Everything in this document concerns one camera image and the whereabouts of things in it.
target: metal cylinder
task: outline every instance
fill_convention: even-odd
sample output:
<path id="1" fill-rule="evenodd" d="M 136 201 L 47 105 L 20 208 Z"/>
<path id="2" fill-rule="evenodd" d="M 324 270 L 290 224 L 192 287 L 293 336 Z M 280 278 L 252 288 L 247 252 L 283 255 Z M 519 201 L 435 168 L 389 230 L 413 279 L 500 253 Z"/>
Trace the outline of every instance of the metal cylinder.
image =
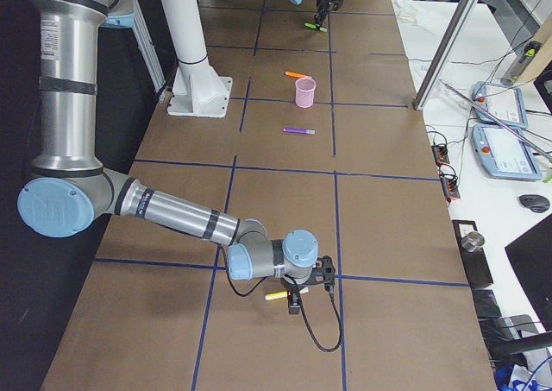
<path id="1" fill-rule="evenodd" d="M 461 239 L 462 248 L 469 253 L 481 249 L 483 244 L 485 244 L 485 238 L 477 231 L 470 231 Z"/>
<path id="2" fill-rule="evenodd" d="M 489 351 L 493 357 L 501 357 L 517 354 L 519 352 L 528 352 L 530 350 L 540 350 L 552 346 L 552 332 L 545 332 L 532 337 L 523 337 L 512 341 L 504 342 L 493 346 Z"/>
<path id="3" fill-rule="evenodd" d="M 135 180 L 126 191 L 121 216 L 135 215 L 170 229 L 229 245 L 234 241 L 240 220 L 209 207 L 155 191 Z"/>
<path id="4" fill-rule="evenodd" d="M 449 58 L 456 39 L 466 25 L 472 10 L 479 0 L 460 0 L 456 11 L 448 24 L 447 30 L 442 37 L 441 43 L 437 48 L 435 56 L 431 61 L 430 68 L 423 78 L 422 85 L 414 99 L 414 108 L 422 110 L 430 97 L 435 83 L 440 78 L 443 68 Z"/>
<path id="5" fill-rule="evenodd" d="M 97 170 L 97 28 L 105 15 L 65 0 L 30 0 L 41 13 L 42 151 L 33 166 Z"/>

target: green marker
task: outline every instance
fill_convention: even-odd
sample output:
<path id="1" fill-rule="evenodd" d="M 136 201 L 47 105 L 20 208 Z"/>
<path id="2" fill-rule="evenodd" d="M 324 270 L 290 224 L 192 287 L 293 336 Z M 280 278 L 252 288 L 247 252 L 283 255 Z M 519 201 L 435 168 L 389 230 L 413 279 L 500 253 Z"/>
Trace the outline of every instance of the green marker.
<path id="1" fill-rule="evenodd" d="M 317 26 L 316 24 L 312 24 L 311 22 L 306 22 L 304 26 L 308 28 L 312 28 L 313 30 L 316 30 L 316 31 L 322 31 L 324 33 L 328 31 L 327 28 L 324 28 L 322 26 Z"/>

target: black device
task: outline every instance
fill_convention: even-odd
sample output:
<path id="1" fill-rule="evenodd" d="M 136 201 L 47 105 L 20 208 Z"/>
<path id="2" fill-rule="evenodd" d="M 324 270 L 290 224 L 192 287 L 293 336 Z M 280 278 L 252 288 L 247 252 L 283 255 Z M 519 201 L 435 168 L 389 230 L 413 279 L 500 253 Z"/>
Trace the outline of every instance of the black device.
<path id="1" fill-rule="evenodd" d="M 533 212 L 543 213 L 550 208 L 550 201 L 538 194 L 524 194 L 517 197 L 519 203 Z"/>

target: blue tape line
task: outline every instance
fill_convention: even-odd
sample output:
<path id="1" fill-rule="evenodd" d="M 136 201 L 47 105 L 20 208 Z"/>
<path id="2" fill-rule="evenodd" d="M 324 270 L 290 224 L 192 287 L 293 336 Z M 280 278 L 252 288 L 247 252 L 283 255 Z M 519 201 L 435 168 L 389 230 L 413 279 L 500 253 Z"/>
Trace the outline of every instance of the blue tape line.
<path id="1" fill-rule="evenodd" d="M 135 160 L 136 162 L 144 163 L 153 163 L 153 164 L 167 164 L 167 165 L 180 165 L 183 167 L 213 167 L 213 168 L 233 168 L 233 169 L 244 169 L 248 171 L 269 171 L 275 173 L 318 173 L 322 175 L 333 175 L 334 172 L 331 171 L 317 171 L 314 169 L 293 169 L 293 168 L 270 168 L 270 167 L 250 167 L 246 165 L 223 165 L 223 164 L 207 164 L 200 162 L 184 162 L 184 161 L 159 161 L 159 160 Z M 370 178 L 381 178 L 385 180 L 413 180 L 413 181 L 435 181 L 439 182 L 438 178 L 427 178 L 427 177 L 409 177 L 402 175 L 384 175 L 378 173 L 342 173 L 335 172 L 337 175 L 347 176 L 347 177 L 370 177 Z"/>
<path id="2" fill-rule="evenodd" d="M 262 9 L 260 10 L 259 27 L 257 28 L 257 37 L 255 38 L 255 49 L 253 50 L 253 56 L 257 55 L 257 47 L 259 46 L 260 26 L 262 25 L 262 17 L 265 15 L 265 9 L 267 6 L 267 0 L 262 0 Z"/>
<path id="3" fill-rule="evenodd" d="M 245 110 L 248 107 L 248 99 L 249 99 L 249 89 L 251 88 L 251 77 L 248 79 L 248 88 L 245 91 L 245 102 L 243 103 L 243 109 L 241 110 L 241 121 L 240 121 L 240 133 L 243 131 L 243 123 L 245 121 Z"/>
<path id="4" fill-rule="evenodd" d="M 337 138 L 336 138 L 336 114 L 334 112 L 334 69 L 333 61 L 331 59 L 331 23 L 328 14 L 328 50 L 329 53 L 329 101 L 331 104 L 331 142 L 332 142 L 332 154 L 337 155 Z"/>
<path id="5" fill-rule="evenodd" d="M 213 167 L 213 168 L 232 168 L 231 165 L 224 164 L 208 164 L 203 162 L 186 162 L 186 161 L 163 161 L 163 160 L 146 160 L 137 159 L 135 162 L 141 162 L 145 164 L 166 164 L 166 165 L 181 165 L 185 167 Z"/>
<path id="6" fill-rule="evenodd" d="M 343 284 L 342 278 L 339 275 L 342 273 L 342 242 L 341 242 L 341 226 L 339 218 L 339 179 L 337 171 L 334 171 L 334 200 L 336 204 L 336 244 L 337 244 L 337 286 L 339 288 L 339 313 L 342 321 L 342 391 L 347 391 L 347 358 L 345 352 L 345 316 L 343 312 Z"/>
<path id="7" fill-rule="evenodd" d="M 228 7 L 222 5 L 200 5 L 199 9 L 242 9 L 246 11 L 261 11 L 262 9 L 256 9 L 255 7 Z"/>
<path id="8" fill-rule="evenodd" d="M 303 170 L 303 169 L 291 169 L 291 168 L 269 168 L 269 167 L 247 167 L 238 165 L 236 169 L 244 169 L 248 171 L 268 171 L 274 173 L 319 173 L 322 175 L 333 175 L 330 171 L 316 171 L 316 170 Z"/>
<path id="9" fill-rule="evenodd" d="M 448 287 L 470 287 L 468 283 L 460 283 L 455 281 L 418 281 L 416 279 L 395 279 L 388 277 L 372 277 L 372 276 L 353 276 L 349 274 L 337 275 L 339 279 L 346 281 L 384 281 L 389 283 L 406 283 L 411 285 L 431 285 L 431 286 L 448 286 Z"/>
<path id="10" fill-rule="evenodd" d="M 379 173 L 337 173 L 337 174 L 348 176 L 348 177 L 371 177 L 371 178 L 384 178 L 387 180 L 413 180 L 413 181 L 439 182 L 438 178 L 409 177 L 409 176 L 403 176 L 403 175 L 384 175 Z"/>
<path id="11" fill-rule="evenodd" d="M 328 50 L 313 50 L 309 48 L 279 48 L 279 47 L 249 47 L 249 46 L 221 46 L 221 45 L 206 45 L 210 48 L 237 48 L 242 50 L 267 50 L 274 52 L 307 52 L 307 53 L 329 53 Z"/>
<path id="12" fill-rule="evenodd" d="M 232 185 L 234 183 L 234 172 L 235 172 L 236 162 L 237 162 L 237 156 L 234 155 L 234 160 L 232 162 L 232 172 L 230 173 L 228 191 L 226 193 L 226 202 L 224 203 L 224 212 L 228 212 L 230 196 L 232 193 Z M 193 379 L 191 381 L 191 391 L 195 391 L 198 385 L 199 367 L 201 365 L 201 356 L 204 350 L 204 341 L 205 341 L 205 334 L 207 332 L 207 321 L 209 320 L 210 304 L 213 299 L 213 292 L 215 291 L 216 271 L 219 269 L 217 264 L 218 264 L 218 258 L 220 256 L 220 251 L 221 251 L 221 248 L 219 246 L 216 248 L 215 262 L 213 263 L 213 271 L 210 277 L 209 294 L 207 295 L 207 303 L 205 305 L 204 322 L 201 326 L 201 336 L 199 337 L 198 353 L 196 355 L 196 364 L 193 370 Z"/>
<path id="13" fill-rule="evenodd" d="M 198 385 L 199 365 L 201 364 L 201 356 L 204 350 L 205 333 L 207 332 L 207 321 L 209 320 L 210 303 L 213 299 L 213 291 L 215 290 L 216 264 L 218 263 L 219 250 L 220 250 L 220 247 L 216 248 L 215 263 L 210 277 L 209 293 L 207 294 L 207 303 L 205 304 L 204 322 L 201 325 L 201 335 L 199 336 L 198 353 L 196 354 L 196 364 L 194 366 L 193 377 L 191 379 L 191 388 L 190 388 L 191 391 L 195 391 L 196 386 Z"/>
<path id="14" fill-rule="evenodd" d="M 243 100 L 244 98 L 230 98 L 234 100 Z M 285 104 L 292 104 L 292 100 L 286 99 L 272 99 L 272 98 L 249 98 L 248 100 L 255 100 L 259 102 L 283 102 Z M 322 102 L 315 101 L 314 104 L 332 104 L 334 106 L 367 106 L 367 107 L 378 107 L 378 108 L 408 108 L 407 104 L 361 104 L 361 103 L 343 103 L 343 102 Z"/>
<path id="15" fill-rule="evenodd" d="M 389 13 L 364 13 L 362 11 L 340 11 L 339 15 L 344 16 L 380 16 L 380 17 L 394 17 L 394 14 Z"/>
<path id="16" fill-rule="evenodd" d="M 368 53 L 374 56 L 401 56 L 406 57 L 406 54 L 404 53 Z"/>
<path id="17" fill-rule="evenodd" d="M 345 102 L 334 102 L 336 105 L 340 106 L 373 106 L 378 108 L 408 108 L 407 104 L 362 104 L 362 103 L 345 103 Z"/>
<path id="18" fill-rule="evenodd" d="M 292 104 L 292 100 L 285 99 L 270 99 L 270 98 L 249 98 L 249 100 L 261 101 L 261 102 L 282 102 L 285 104 Z"/>
<path id="19" fill-rule="evenodd" d="M 216 5 L 205 5 L 200 6 L 200 9 L 244 9 L 248 11 L 260 11 L 261 9 L 256 9 L 255 7 L 223 7 L 223 6 L 216 6 Z M 312 14 L 316 13 L 317 11 L 315 9 L 272 9 L 270 7 L 266 7 L 263 3 L 263 10 L 265 11 L 275 11 L 280 13 L 303 13 L 303 14 Z M 367 13 L 362 11 L 340 11 L 340 15 L 353 15 L 353 16 L 386 16 L 386 17 L 394 17 L 394 14 L 389 13 Z"/>

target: metal pole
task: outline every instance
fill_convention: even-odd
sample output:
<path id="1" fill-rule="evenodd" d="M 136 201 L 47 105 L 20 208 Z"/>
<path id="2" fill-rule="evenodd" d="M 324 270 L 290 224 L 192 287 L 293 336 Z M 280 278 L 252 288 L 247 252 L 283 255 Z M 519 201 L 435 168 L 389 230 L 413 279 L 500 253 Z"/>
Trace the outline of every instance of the metal pole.
<path id="1" fill-rule="evenodd" d="M 450 20 L 450 24 L 442 37 L 441 44 L 437 48 L 433 61 L 430 64 L 430 68 L 423 78 L 422 85 L 418 91 L 416 98 L 414 99 L 414 108 L 416 110 L 422 110 L 427 102 L 435 83 L 441 76 L 442 69 L 445 66 L 447 58 L 449 57 L 452 47 L 458 38 L 461 30 L 466 24 L 469 15 L 474 9 L 475 4 L 479 0 L 460 0 L 456 11 Z"/>
<path id="2" fill-rule="evenodd" d="M 552 345 L 552 332 L 544 332 L 533 337 L 523 337 L 521 339 L 515 339 L 495 345 L 489 351 L 494 357 L 502 357 L 517 354 L 519 352 L 540 350 L 550 345 Z"/>

